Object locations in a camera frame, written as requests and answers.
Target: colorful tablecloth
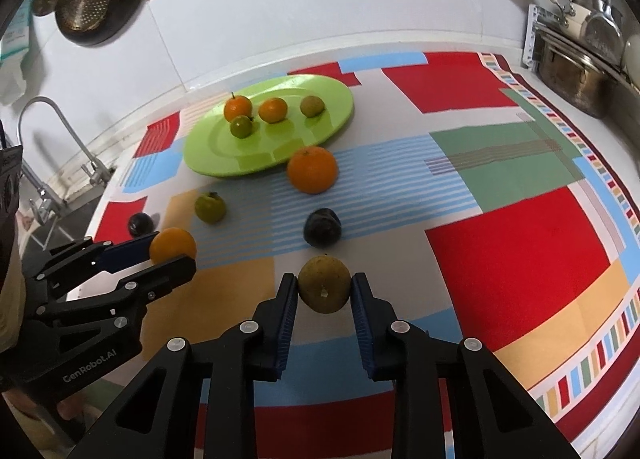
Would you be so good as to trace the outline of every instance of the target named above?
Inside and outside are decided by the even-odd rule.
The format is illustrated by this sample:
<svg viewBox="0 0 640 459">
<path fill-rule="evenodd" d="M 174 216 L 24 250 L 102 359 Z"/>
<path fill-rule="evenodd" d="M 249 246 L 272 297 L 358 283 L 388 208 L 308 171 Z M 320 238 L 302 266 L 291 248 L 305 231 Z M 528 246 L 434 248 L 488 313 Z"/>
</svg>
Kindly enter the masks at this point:
<svg viewBox="0 0 640 459">
<path fill-rule="evenodd" d="M 174 336 L 212 339 L 249 318 L 319 253 L 302 226 L 330 207 L 343 226 L 331 255 L 433 337 L 480 338 L 574 440 L 640 354 L 639 213 L 614 169 L 498 56 L 376 55 L 296 73 L 353 92 L 353 119 L 326 145 L 340 166 L 328 192 L 299 193 L 282 166 L 191 172 L 182 147 L 213 101 L 150 125 L 111 189 L 98 240 L 128 239 L 127 218 L 145 211 L 198 243 L 193 282 L 150 305 L 136 366 Z M 206 190 L 228 204 L 216 226 L 193 214 Z M 261 458 L 388 455 L 392 385 L 367 379 L 348 306 L 299 304 L 287 369 L 255 385 L 255 405 Z"/>
</svg>

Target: oval plate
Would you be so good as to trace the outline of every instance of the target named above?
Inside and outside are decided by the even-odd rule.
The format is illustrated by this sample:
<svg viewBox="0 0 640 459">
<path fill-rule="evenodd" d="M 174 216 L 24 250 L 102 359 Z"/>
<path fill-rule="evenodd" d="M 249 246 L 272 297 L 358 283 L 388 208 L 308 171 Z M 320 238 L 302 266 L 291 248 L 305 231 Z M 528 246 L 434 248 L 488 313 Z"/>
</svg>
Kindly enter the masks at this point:
<svg viewBox="0 0 640 459">
<path fill-rule="evenodd" d="M 254 105 L 254 132 L 238 139 L 231 134 L 223 110 L 213 107 L 187 137 L 184 162 L 194 172 L 214 177 L 245 175 L 283 163 L 303 146 L 320 144 L 334 135 L 353 113 L 349 87 L 315 74 L 281 76 L 238 90 Z M 322 98 L 324 112 L 305 118 L 300 102 L 308 95 Z M 258 116 L 258 107 L 268 98 L 287 102 L 289 112 L 281 122 L 269 124 Z"/>
</svg>

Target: silver rivet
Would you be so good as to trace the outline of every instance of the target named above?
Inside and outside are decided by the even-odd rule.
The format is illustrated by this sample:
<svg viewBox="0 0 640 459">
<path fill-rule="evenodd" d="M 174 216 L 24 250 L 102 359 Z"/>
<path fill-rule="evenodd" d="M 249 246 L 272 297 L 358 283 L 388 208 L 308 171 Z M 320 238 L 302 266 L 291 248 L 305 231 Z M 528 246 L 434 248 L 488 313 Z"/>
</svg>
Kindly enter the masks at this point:
<svg viewBox="0 0 640 459">
<path fill-rule="evenodd" d="M 171 338 L 167 342 L 166 348 L 169 349 L 172 353 L 175 353 L 177 351 L 183 350 L 186 344 L 187 342 L 185 342 L 183 338 Z"/>
<path fill-rule="evenodd" d="M 410 328 L 409 324 L 404 320 L 396 320 L 391 324 L 391 330 L 394 333 L 408 333 Z"/>
<path fill-rule="evenodd" d="M 479 351 L 482 349 L 482 342 L 477 338 L 467 338 L 465 340 L 465 347 L 470 351 Z"/>
<path fill-rule="evenodd" d="M 254 322 L 253 320 L 247 320 L 240 324 L 240 330 L 246 334 L 255 333 L 255 331 L 258 330 L 258 327 L 260 327 L 258 322 Z"/>
</svg>

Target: dark purple fruit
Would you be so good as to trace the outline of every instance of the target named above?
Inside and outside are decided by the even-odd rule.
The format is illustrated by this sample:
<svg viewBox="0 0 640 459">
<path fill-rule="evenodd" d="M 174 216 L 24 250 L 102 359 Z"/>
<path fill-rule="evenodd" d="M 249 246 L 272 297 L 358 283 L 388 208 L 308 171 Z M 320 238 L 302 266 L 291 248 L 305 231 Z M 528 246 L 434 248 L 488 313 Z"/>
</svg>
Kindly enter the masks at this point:
<svg viewBox="0 0 640 459">
<path fill-rule="evenodd" d="M 139 237 L 140 235 L 148 235 L 154 231 L 154 222 L 147 214 L 140 212 L 129 217 L 127 224 L 129 235 Z"/>
<path fill-rule="evenodd" d="M 333 210 L 320 208 L 306 218 L 304 237 L 314 248 L 334 245 L 342 236 L 342 224 Z"/>
</svg>

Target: small orange fruit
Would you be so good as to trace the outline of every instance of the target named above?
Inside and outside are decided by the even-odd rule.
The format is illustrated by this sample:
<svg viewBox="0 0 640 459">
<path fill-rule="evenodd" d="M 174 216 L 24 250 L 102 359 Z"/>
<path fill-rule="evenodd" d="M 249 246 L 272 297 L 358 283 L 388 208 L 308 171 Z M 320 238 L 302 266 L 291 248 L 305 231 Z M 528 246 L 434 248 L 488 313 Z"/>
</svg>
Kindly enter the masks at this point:
<svg viewBox="0 0 640 459">
<path fill-rule="evenodd" d="M 277 123 L 287 117 L 287 109 L 287 102 L 282 98 L 269 98 L 260 105 L 258 115 L 262 121 Z"/>
<path fill-rule="evenodd" d="M 291 156 L 287 163 L 290 183 L 305 194 L 329 190 L 338 179 L 338 163 L 334 155 L 319 146 L 306 146 Z"/>
<path fill-rule="evenodd" d="M 181 228 L 162 230 L 149 246 L 149 258 L 154 264 L 162 264 L 179 255 L 196 258 L 196 241 L 191 233 Z"/>
<path fill-rule="evenodd" d="M 226 100 L 225 103 L 225 119 L 231 122 L 232 119 L 238 116 L 251 117 L 253 108 L 254 106 L 249 98 L 246 96 L 236 96 L 231 93 L 231 98 Z"/>
</svg>

